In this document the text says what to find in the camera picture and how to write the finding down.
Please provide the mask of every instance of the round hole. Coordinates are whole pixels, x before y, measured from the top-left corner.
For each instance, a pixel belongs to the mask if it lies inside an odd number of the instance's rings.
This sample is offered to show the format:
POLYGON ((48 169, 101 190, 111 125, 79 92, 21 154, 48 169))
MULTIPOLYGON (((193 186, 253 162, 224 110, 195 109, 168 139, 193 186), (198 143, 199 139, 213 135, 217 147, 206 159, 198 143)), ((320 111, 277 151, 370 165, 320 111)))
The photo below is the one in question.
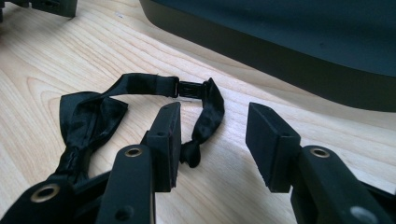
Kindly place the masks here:
POLYGON ((43 203, 55 197, 55 195, 59 193, 59 190, 60 188, 56 184, 43 186, 33 193, 32 197, 30 197, 30 200, 34 203, 43 203))
POLYGON ((365 223, 365 224, 378 223, 378 218, 376 218, 376 216, 372 212, 370 212, 369 210, 363 207, 353 206, 350 208, 350 213, 361 223, 365 223))
POLYGON ((131 206, 127 205, 119 209, 119 211, 117 211, 116 220, 125 221, 133 216, 134 216, 134 209, 131 206))
POLYGON ((131 149, 127 150, 125 152, 125 156, 127 156, 127 157, 137 157, 137 156, 140 156, 140 154, 142 154, 142 152, 143 151, 140 148, 134 147, 134 148, 131 148, 131 149))
POLYGON ((312 148, 310 151, 316 157, 321 157, 321 158, 330 157, 329 152, 327 152, 326 150, 323 150, 321 148, 312 148))

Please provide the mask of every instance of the black plastic arm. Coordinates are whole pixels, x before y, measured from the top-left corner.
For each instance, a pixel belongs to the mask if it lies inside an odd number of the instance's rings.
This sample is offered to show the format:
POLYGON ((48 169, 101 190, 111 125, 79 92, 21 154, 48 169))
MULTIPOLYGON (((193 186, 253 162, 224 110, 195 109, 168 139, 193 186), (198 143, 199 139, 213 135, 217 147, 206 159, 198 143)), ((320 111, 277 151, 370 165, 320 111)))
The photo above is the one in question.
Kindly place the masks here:
POLYGON ((140 145, 119 151, 110 172, 71 185, 48 179, 11 206, 0 224, 155 223, 155 192, 176 186, 180 103, 160 109, 140 145))
POLYGON ((381 203, 385 194, 374 198, 334 152, 301 148, 300 136, 271 108, 250 103, 246 142, 269 190, 293 186, 298 223, 392 223, 394 195, 381 203))

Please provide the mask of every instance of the plastic buckle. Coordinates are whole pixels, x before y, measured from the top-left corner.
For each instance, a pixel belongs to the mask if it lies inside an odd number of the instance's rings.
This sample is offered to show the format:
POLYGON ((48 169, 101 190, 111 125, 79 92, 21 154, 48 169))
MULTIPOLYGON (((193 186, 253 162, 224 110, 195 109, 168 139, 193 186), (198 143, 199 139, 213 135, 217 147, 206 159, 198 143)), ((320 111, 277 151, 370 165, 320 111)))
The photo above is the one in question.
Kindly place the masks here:
POLYGON ((177 84, 177 93, 182 97, 202 99, 204 87, 204 84, 180 81, 177 84))

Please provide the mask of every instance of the black fabric strap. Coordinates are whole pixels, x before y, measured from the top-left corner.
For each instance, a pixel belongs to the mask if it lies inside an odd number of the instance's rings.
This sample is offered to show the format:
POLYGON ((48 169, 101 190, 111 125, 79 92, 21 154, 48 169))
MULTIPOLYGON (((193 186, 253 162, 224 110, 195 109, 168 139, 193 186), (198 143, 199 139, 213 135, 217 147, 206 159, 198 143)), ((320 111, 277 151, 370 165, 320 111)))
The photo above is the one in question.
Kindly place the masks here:
POLYGON ((198 84, 180 82, 178 77, 125 74, 102 94, 83 91, 64 95, 60 104, 60 123, 66 149, 49 179, 66 178, 73 184, 88 179, 91 154, 111 138, 127 111, 127 104, 110 98, 122 94, 202 99, 204 109, 194 126, 192 140, 181 148, 180 161, 190 167, 199 164, 199 145, 216 131, 224 116, 224 100, 212 78, 198 84))

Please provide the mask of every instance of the wood grain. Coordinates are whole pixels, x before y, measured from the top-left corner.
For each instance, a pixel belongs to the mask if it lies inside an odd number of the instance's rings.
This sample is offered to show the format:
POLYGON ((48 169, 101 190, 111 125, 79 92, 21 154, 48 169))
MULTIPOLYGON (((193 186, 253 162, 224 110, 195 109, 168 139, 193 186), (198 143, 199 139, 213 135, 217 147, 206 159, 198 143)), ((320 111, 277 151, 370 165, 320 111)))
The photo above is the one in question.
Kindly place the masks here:
MULTIPOLYGON (((152 25, 137 0, 78 1, 66 19, 6 4, 0 23, 0 217, 44 180, 64 151, 59 100, 105 91, 125 73, 213 77, 225 98, 202 162, 179 167, 177 187, 157 194, 158 223, 295 223, 289 194, 271 194, 245 145, 248 103, 271 106, 303 138, 334 150, 358 179, 396 189, 396 114, 338 105, 152 25)), ((110 170, 117 151, 140 142, 158 109, 175 100, 122 96, 129 112, 92 157, 90 175, 110 170)), ((182 101, 182 140, 202 108, 182 101)))

